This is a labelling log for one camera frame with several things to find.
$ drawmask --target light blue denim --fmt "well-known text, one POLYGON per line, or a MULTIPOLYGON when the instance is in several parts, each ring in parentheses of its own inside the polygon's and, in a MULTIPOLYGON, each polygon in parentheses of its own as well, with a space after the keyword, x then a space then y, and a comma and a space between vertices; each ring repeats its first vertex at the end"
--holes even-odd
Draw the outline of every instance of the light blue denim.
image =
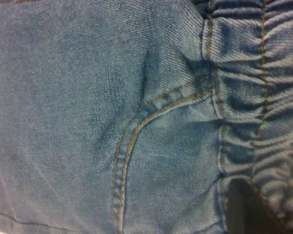
POLYGON ((0 3, 0 231, 226 234, 233 178, 293 229, 293 0, 0 3))

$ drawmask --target faded denim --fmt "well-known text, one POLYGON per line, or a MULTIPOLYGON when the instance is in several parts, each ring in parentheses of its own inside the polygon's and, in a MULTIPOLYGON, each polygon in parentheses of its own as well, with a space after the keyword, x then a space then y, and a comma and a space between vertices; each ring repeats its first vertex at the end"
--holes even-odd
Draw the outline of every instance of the faded denim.
POLYGON ((0 3, 0 231, 226 234, 237 177, 293 230, 293 0, 0 3))

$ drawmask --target denim twill texture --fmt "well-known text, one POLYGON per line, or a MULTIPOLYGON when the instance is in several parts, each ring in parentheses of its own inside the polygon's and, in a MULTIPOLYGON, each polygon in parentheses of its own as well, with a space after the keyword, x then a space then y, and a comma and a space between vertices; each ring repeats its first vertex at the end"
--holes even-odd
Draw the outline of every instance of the denim twill texture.
POLYGON ((226 234, 233 178, 293 230, 293 0, 0 3, 0 231, 226 234))

